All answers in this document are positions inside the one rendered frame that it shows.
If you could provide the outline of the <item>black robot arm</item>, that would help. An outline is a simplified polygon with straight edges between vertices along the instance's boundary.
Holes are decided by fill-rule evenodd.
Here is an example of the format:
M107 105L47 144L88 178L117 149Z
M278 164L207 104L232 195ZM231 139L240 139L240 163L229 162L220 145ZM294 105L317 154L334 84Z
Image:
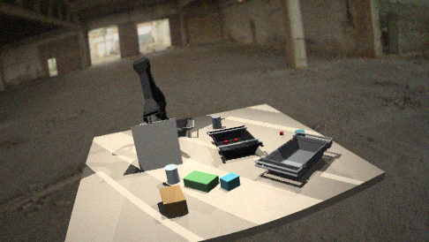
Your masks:
M134 71L140 77L140 84L143 88L143 95L145 97L145 105L143 118L147 124L162 121L162 113L165 112L165 97L154 83L154 78L150 72L150 63L148 58L141 58L134 61L132 64Z

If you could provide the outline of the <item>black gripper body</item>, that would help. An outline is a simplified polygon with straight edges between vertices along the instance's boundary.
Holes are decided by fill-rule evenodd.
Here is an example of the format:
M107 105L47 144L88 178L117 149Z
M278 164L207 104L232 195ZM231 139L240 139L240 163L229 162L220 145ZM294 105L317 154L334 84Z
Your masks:
M160 117L162 120L167 120L169 119L168 117L166 117L166 111L164 113L162 113L162 117Z

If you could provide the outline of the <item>tan rectangular block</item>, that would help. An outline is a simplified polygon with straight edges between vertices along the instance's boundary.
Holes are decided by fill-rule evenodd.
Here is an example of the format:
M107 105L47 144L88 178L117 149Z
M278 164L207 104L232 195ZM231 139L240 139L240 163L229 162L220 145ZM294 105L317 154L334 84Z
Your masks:
M180 185L159 188L167 217L189 213Z

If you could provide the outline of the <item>green rectangular block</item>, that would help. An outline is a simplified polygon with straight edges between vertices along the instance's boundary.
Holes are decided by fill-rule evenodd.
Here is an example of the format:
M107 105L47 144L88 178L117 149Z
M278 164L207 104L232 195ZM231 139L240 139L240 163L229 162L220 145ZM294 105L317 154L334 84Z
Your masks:
M206 193L212 191L220 184L219 175L196 170L185 176L183 182L185 187L201 190Z

